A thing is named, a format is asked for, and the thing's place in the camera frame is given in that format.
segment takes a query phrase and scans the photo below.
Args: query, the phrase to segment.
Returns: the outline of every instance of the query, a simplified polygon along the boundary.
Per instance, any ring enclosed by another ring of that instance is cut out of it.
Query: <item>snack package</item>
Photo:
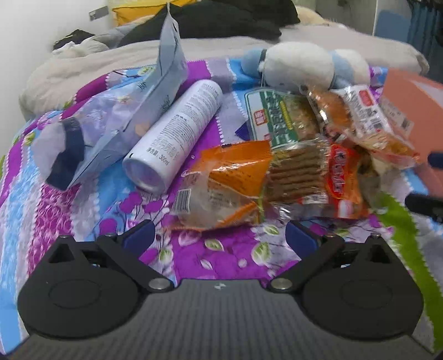
[[[317,137],[319,126],[304,96],[269,88],[245,94],[252,140],[268,140],[272,149]]]
[[[400,169],[419,163],[419,154],[394,134],[366,85],[334,91],[314,86],[309,88],[307,97],[322,134],[333,142],[360,145],[374,157]]]
[[[357,179],[360,159],[354,149],[321,139],[279,149],[264,200],[286,219],[359,219],[367,213]]]
[[[177,192],[174,229],[205,231],[260,222],[259,205],[272,160],[268,141],[223,145],[201,152]]]

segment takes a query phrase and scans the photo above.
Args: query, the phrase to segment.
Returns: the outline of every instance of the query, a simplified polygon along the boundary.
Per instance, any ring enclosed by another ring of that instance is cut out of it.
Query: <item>bed sheet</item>
[[[50,122],[70,117],[95,94],[119,86],[152,67],[111,72],[81,88],[64,111],[31,121],[19,134],[2,164],[0,183],[0,351],[9,352],[27,337],[16,309],[17,294],[59,234],[92,241],[103,233],[121,234],[144,219],[155,223],[155,242],[140,257],[175,284],[183,278],[251,279],[267,282],[299,261],[284,237],[285,223],[267,221],[203,235],[168,231],[169,214],[182,175],[202,149],[241,139],[235,130],[246,120],[242,93],[258,85],[241,72],[238,59],[214,58],[189,62],[189,77],[180,92],[203,78],[216,81],[224,92],[222,106],[179,171],[168,194],[155,197],[137,189],[123,172],[121,161],[91,181],[62,192],[46,185],[34,163],[31,144]],[[390,172],[383,214],[353,224],[314,219],[304,222],[317,234],[335,231],[346,241],[363,242],[378,231],[402,259],[425,299],[425,311],[415,332],[429,349],[443,346],[443,229],[429,219],[409,214],[404,198],[426,192],[413,171]]]

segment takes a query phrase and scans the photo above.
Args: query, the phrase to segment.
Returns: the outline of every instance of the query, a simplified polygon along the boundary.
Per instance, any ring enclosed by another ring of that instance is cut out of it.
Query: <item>red label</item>
[[[347,177],[347,163],[349,154],[347,150],[337,144],[331,146],[331,153],[329,158],[329,175],[328,187],[330,194],[336,198],[343,197],[346,177]]]
[[[254,112],[254,121],[257,126],[266,124],[268,122],[264,110],[257,110],[256,112]]]
[[[360,99],[363,104],[365,104],[366,106],[374,105],[374,103],[372,102],[371,95],[367,90],[360,90],[358,94],[360,95]]]

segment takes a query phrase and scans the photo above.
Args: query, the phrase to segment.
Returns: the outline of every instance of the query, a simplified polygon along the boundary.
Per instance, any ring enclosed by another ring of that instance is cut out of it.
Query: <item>plastic bag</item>
[[[418,164],[419,154],[393,133],[367,86],[349,86],[333,92],[314,86],[309,88],[307,97],[322,134],[332,141],[360,145],[397,168]]]
[[[259,223],[260,196],[271,160],[268,141],[202,151],[175,197],[171,213],[180,224],[173,228],[204,231]]]
[[[124,157],[187,78],[178,24],[168,13],[155,70],[93,96],[73,117],[47,125],[32,144],[47,183],[66,190]]]
[[[317,137],[315,114],[304,96],[269,88],[245,94],[248,130],[253,140],[269,140],[272,149]]]
[[[264,201],[284,219],[364,217],[367,207],[357,179],[360,159],[354,149],[322,139],[279,149],[270,166]]]

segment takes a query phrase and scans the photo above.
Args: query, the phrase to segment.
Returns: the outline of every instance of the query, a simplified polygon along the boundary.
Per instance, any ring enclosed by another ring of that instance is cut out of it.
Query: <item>silver bolt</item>
[[[155,278],[149,282],[149,287],[154,290],[165,290],[171,285],[171,282],[165,278]]]
[[[277,278],[271,281],[271,286],[277,290],[287,290],[292,287],[292,281],[285,278]]]

